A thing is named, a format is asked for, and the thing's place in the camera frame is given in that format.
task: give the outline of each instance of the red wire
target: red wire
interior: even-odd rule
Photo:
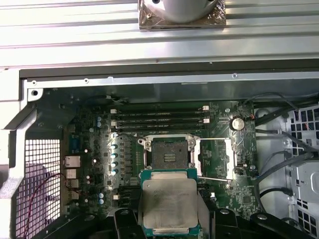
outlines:
[[[34,196],[36,195],[37,191],[51,178],[54,178],[55,176],[57,175],[62,175],[64,177],[64,186],[67,188],[67,189],[70,189],[68,186],[66,186],[66,177],[64,176],[63,173],[56,173],[56,174],[53,174],[49,177],[47,177],[39,186],[37,186],[37,188],[35,189],[35,191],[33,192],[32,196],[31,196],[31,199],[29,200],[29,207],[28,207],[28,217],[27,217],[27,221],[26,221],[26,224],[25,224],[25,227],[24,227],[24,232],[23,232],[23,238],[26,238],[26,235],[29,231],[29,223],[30,223],[30,216],[31,216],[31,209],[32,209],[32,202],[33,202],[33,199],[34,199]]]

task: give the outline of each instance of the screw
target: screw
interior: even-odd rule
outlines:
[[[220,210],[220,212],[221,212],[221,214],[224,214],[224,215],[229,214],[229,211],[226,209],[222,209],[222,210]]]
[[[257,218],[259,220],[267,220],[267,217],[265,215],[262,215],[262,214],[257,215]]]

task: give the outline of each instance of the green circuit board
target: green circuit board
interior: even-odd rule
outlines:
[[[121,187],[140,186],[139,173],[145,164],[152,166],[152,154],[145,151],[139,139],[147,135],[191,134],[206,138],[200,142],[198,157],[202,176],[233,177],[230,182],[199,180],[199,183],[209,185],[218,207],[233,209],[248,219],[258,211],[252,182],[258,175],[255,126],[249,120],[252,114],[252,105],[243,106],[237,101],[81,108],[71,123],[75,130],[68,133],[69,140],[77,142],[69,143],[69,153],[81,155],[81,168],[77,169],[79,189],[83,192],[79,195],[79,208],[105,216],[119,206],[113,196]],[[231,129],[230,120],[236,117],[246,119],[243,130]],[[227,166],[230,161],[227,144],[236,161],[232,172]],[[114,155],[118,160],[115,174],[111,166]],[[100,193],[104,195],[102,204]]]

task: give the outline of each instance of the motherboard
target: motherboard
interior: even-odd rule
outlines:
[[[196,168],[218,207],[248,219],[258,211],[253,111],[237,101],[82,107],[65,131],[68,199],[106,217],[141,188],[141,170]]]

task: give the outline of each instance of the ventilation grille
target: ventilation grille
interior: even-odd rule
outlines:
[[[304,108],[299,112],[294,111],[290,116],[291,135],[310,146],[319,147],[319,108]],[[302,151],[303,149],[293,142],[293,155],[297,156]]]
[[[298,221],[308,234],[317,237],[317,222],[314,217],[298,209]]]
[[[60,140],[25,141],[25,179],[16,196],[16,237],[24,236],[33,194],[27,239],[32,238],[60,216],[60,177],[52,177],[43,183],[47,177],[60,173],[60,166]]]
[[[303,207],[303,208],[305,208],[305,209],[308,210],[308,202],[303,201],[303,200],[300,200],[300,199],[297,198],[297,204],[298,204],[300,207]]]

